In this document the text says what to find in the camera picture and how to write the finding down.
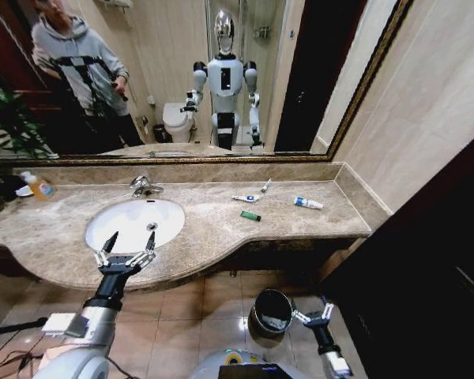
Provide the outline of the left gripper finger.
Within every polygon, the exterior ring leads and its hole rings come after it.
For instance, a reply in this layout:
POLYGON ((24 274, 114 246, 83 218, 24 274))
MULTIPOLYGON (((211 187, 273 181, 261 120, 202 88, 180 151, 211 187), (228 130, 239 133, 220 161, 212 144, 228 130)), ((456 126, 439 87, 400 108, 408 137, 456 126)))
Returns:
POLYGON ((115 243, 118 239, 119 232, 116 231, 109 239, 105 241, 103 247, 93 252, 94 258, 98 268, 108 267, 110 262, 108 260, 108 254, 113 250, 115 243))
POLYGON ((153 231, 146 242, 146 246, 144 250, 135 254, 132 258, 129 259, 129 266, 131 268, 134 268, 134 267, 144 268, 147 265, 149 265, 151 261, 156 257, 155 246, 156 246, 156 232, 153 231))

